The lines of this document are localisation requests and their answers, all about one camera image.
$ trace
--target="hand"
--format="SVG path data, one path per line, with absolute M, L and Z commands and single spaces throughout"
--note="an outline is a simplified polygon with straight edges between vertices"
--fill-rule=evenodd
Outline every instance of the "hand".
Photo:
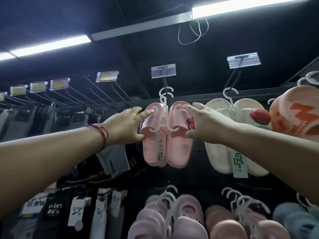
M 189 138 L 212 144 L 225 144 L 237 122 L 201 103 L 186 105 L 185 109 L 195 119 L 197 127 L 186 133 Z
M 105 126 L 109 133 L 109 139 L 106 143 L 108 145 L 125 145 L 143 141 L 144 135 L 137 133 L 138 127 L 153 112 L 150 110 L 141 112 L 141 110 L 141 107 L 126 109 L 103 122 L 102 125 Z

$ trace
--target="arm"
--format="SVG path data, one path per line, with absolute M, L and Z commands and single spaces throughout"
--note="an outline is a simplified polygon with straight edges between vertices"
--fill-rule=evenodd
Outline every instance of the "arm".
M 319 204 L 318 143 L 234 122 L 200 103 L 186 109 L 197 122 L 189 137 L 223 144 L 244 154 Z
M 140 111 L 127 109 L 97 124 L 109 132 L 107 146 L 144 139 L 137 134 L 138 126 L 152 112 Z M 92 127 L 0 143 L 0 219 L 101 150 L 102 144 L 101 134 Z

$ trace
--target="red bracelet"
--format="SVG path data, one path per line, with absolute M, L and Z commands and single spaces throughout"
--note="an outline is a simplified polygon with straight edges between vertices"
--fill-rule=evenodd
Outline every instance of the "red bracelet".
M 108 131 L 106 130 L 106 128 L 103 125 L 97 126 L 97 125 L 93 125 L 93 124 L 86 124 L 85 126 L 90 126 L 90 127 L 96 128 L 99 131 L 99 133 L 101 133 L 102 138 L 103 138 L 103 146 L 102 146 L 102 149 L 100 151 L 102 151 L 106 147 L 106 140 L 108 140 L 108 137 L 109 137 L 109 134 L 108 134 Z

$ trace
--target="white slipper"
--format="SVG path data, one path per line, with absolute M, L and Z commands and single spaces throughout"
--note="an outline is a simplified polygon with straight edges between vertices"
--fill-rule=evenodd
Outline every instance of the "white slipper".
M 269 112 L 259 102 L 252 99 L 241 99 L 235 102 L 234 107 L 237 122 L 270 130 Z M 249 174 L 258 177 L 269 174 L 267 170 L 250 159 L 247 159 L 247 170 Z
M 230 116 L 231 105 L 224 99 L 211 100 L 206 106 L 213 108 L 217 112 Z M 211 144 L 205 142 L 205 147 L 209 161 L 213 168 L 222 174 L 231 174 L 233 172 L 231 157 L 228 147 L 221 144 Z

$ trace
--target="white cable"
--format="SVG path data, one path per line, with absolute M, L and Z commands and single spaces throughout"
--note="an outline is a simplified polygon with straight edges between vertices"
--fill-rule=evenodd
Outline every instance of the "white cable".
M 202 37 L 202 36 L 204 36 L 204 35 L 207 33 L 208 28 L 209 28 L 209 24 L 208 24 L 207 19 L 206 19 L 206 22 L 207 22 L 207 30 L 206 30 L 206 32 L 205 32 L 203 35 L 198 35 L 198 34 L 193 30 L 193 28 L 192 28 L 192 26 L 190 25 L 190 23 L 189 23 L 189 26 L 190 26 L 190 29 L 193 31 L 193 33 L 194 33 L 196 36 Z
M 187 44 L 192 44 L 192 43 L 196 42 L 197 40 L 200 39 L 200 37 L 201 37 L 201 35 L 202 35 L 202 32 L 201 32 L 201 30 L 200 30 L 199 21 L 197 21 L 197 22 L 198 22 L 198 29 L 199 29 L 199 37 L 198 37 L 198 39 L 196 39 L 195 41 L 190 42 L 190 43 L 187 43 Z M 181 27 L 180 27 L 180 29 L 179 29 L 179 31 L 178 31 L 178 36 L 177 36 L 177 38 L 178 38 L 179 43 L 182 44 L 182 43 L 180 42 L 180 40 L 179 40 L 179 34 L 180 34 L 180 32 L 181 32 Z

